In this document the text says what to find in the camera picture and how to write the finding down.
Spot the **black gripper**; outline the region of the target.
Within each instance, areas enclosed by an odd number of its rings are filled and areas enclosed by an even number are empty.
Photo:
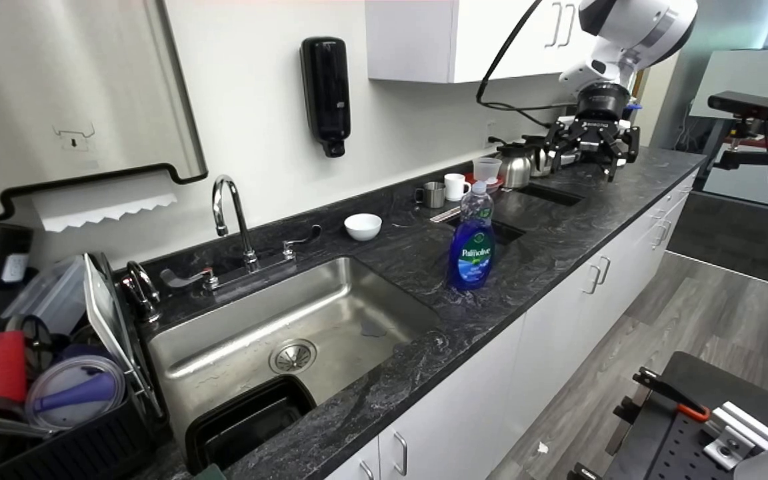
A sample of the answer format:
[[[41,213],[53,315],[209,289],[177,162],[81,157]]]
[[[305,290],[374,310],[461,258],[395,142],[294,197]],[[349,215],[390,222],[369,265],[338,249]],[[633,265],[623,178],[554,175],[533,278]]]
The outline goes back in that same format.
[[[602,170],[635,162],[639,129],[630,119],[630,91],[617,83],[585,85],[574,111],[551,122],[547,142],[559,157],[598,162]]]

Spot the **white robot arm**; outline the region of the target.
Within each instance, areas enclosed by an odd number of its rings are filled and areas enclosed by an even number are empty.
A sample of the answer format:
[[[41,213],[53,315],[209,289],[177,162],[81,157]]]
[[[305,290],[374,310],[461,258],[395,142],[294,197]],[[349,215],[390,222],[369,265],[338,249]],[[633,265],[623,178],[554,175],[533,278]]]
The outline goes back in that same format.
[[[578,89],[570,111],[551,122],[550,150],[559,159],[598,162],[606,175],[639,155],[630,79],[685,46],[699,0],[585,0],[578,29],[591,51],[562,73]]]

